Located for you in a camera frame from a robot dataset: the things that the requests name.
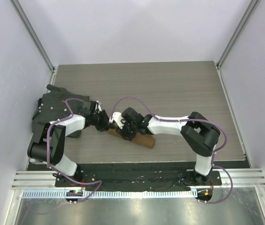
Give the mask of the brown cloth napkin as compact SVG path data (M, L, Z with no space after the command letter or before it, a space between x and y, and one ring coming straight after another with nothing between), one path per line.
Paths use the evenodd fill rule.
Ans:
M123 140L152 149L155 145L155 138L152 135L143 135L139 132L128 131L124 128L110 128L108 134L121 138Z

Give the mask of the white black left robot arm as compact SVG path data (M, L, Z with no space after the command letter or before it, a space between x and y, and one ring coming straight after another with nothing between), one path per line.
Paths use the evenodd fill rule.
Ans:
M69 105L70 101L81 102L86 107L85 113L74 112ZM75 132L94 126L98 131L109 129L109 117L100 106L99 101L84 101L78 98L69 98L63 101L69 116L46 123L38 123L33 131L27 155L47 165L48 168L66 177L66 182L77 187L82 181L80 166L64 154L65 138Z

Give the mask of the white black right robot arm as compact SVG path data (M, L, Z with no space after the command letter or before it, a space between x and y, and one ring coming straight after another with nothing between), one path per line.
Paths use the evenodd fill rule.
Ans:
M142 116L129 107L124 112L114 112L110 122L123 139L132 141L141 135L182 136L196 154L194 180L205 185L211 179L213 151L219 141L220 130L202 114L192 112L184 117L161 117L154 114Z

